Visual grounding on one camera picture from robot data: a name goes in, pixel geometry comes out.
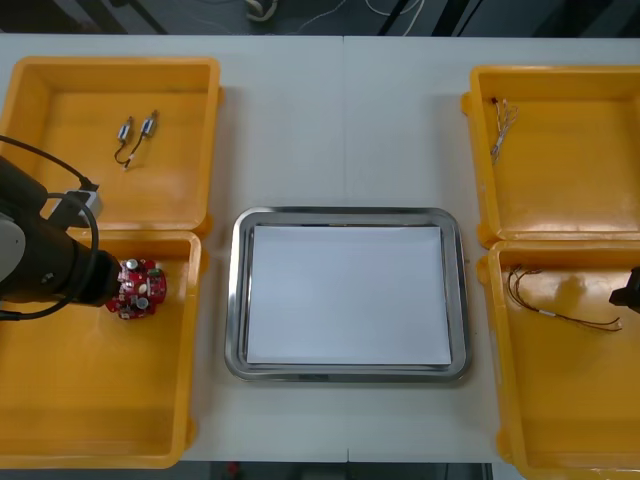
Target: red circuit board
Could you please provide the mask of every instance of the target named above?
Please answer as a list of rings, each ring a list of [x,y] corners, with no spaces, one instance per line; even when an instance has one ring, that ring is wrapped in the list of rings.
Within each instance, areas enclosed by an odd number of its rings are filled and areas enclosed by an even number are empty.
[[[156,306],[167,295],[167,279],[153,260],[130,259],[120,262],[120,292],[106,303],[107,309],[124,320],[156,313]]]

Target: white table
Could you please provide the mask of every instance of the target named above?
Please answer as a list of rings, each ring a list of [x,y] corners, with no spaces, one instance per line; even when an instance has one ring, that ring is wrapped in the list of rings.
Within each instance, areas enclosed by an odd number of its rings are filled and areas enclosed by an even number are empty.
[[[637,40],[0,35],[0,92],[26,55],[211,55],[222,67],[193,412],[184,458],[498,461],[498,411],[467,125],[477,64],[636,64]],[[223,361],[229,233],[251,206],[441,207],[460,223],[473,364],[455,386],[248,384]]]

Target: white cable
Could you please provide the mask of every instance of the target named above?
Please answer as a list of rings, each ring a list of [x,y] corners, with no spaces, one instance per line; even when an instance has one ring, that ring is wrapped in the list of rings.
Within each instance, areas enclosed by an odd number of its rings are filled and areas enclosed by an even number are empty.
[[[233,33],[231,32],[231,30],[229,30],[227,27],[225,27],[224,25],[222,25],[221,23],[218,22],[214,22],[212,20],[203,20],[202,18],[198,18],[195,15],[192,15],[191,12],[189,12],[188,10],[186,10],[184,8],[184,5],[180,4],[178,2],[178,0],[171,0],[171,2],[178,7],[178,11],[184,15],[185,17],[190,18],[191,20],[193,20],[194,22],[198,22],[198,23],[202,23],[204,25],[211,25],[213,27],[219,28],[220,30],[222,30],[223,32],[226,32],[230,35],[233,35]]]
[[[347,3],[347,0],[342,0],[338,5],[336,5],[332,10],[329,10],[328,12],[324,12],[321,13],[320,15],[316,15],[315,17],[313,17],[311,20],[307,20],[306,22],[304,22],[300,28],[298,28],[298,30],[296,30],[295,32],[291,32],[291,33],[287,33],[287,35],[298,35],[300,32],[302,32],[302,30],[304,30],[305,27],[307,27],[310,23],[315,22],[316,20],[318,20],[319,18],[322,17],[326,17],[327,15],[331,15],[334,12],[337,12],[340,7],[342,7],[342,5],[344,5],[345,3]]]
[[[426,0],[422,0],[422,2],[420,3],[420,6],[418,7],[418,11],[416,12],[416,14],[413,16],[413,20],[411,20],[411,23],[409,24],[409,28],[407,28],[405,30],[405,32],[402,34],[403,37],[406,37],[409,32],[411,31],[411,29],[413,28],[413,25],[416,23],[416,20],[418,20],[418,17],[420,16],[420,12],[422,12],[422,8],[424,7],[424,2]]]
[[[382,15],[383,17],[388,17],[389,15],[391,15],[391,13],[387,13],[387,12],[381,12],[380,10],[376,10],[375,8],[373,8],[371,6],[371,3],[369,2],[369,0],[364,0],[364,3],[367,4],[367,7],[369,7],[369,10],[371,10],[373,13],[377,13],[378,15]],[[413,10],[415,7],[418,6],[418,4],[420,3],[420,0],[416,0],[415,2],[413,2],[410,6],[408,6],[407,8],[405,8],[403,11],[400,12],[400,15],[404,15],[407,12],[410,12],[411,10]]]

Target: white paper sheet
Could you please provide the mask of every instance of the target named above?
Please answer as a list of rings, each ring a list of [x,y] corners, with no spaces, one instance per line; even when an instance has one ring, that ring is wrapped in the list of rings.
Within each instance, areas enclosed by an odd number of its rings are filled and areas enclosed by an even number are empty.
[[[451,363],[440,229],[255,229],[249,363]]]

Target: electronic component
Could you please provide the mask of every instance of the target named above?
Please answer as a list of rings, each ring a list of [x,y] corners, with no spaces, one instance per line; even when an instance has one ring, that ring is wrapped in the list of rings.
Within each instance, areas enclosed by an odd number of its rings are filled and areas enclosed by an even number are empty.
[[[121,165],[124,165],[125,170],[129,168],[129,164],[131,163],[133,158],[136,156],[136,152],[138,151],[138,148],[142,143],[142,139],[151,138],[155,133],[157,124],[158,124],[158,111],[154,110],[153,112],[151,112],[151,115],[145,118],[144,122],[142,122],[142,128],[140,128],[140,136],[138,137],[138,141],[136,142],[136,144],[133,146],[133,149],[131,150],[129,157],[127,157],[127,160],[125,162],[118,162]]]
[[[142,128],[140,129],[140,133],[145,137],[152,137],[153,133],[156,130],[157,119],[158,111],[154,110],[153,112],[151,112],[151,116],[144,119]]]
[[[164,272],[153,260],[131,258],[120,266],[120,291],[106,303],[107,309],[124,320],[153,315],[167,295]]]
[[[120,130],[118,130],[118,141],[120,142],[120,146],[116,150],[116,153],[113,154],[113,157],[116,159],[116,163],[119,165],[123,165],[126,170],[129,166],[129,160],[120,160],[118,159],[118,155],[125,147],[127,142],[129,141],[129,137],[131,136],[131,126],[133,125],[133,117],[127,118],[127,121],[122,124]]]
[[[131,136],[131,125],[133,125],[133,117],[127,118],[127,121],[118,130],[118,140],[120,143],[127,143]]]

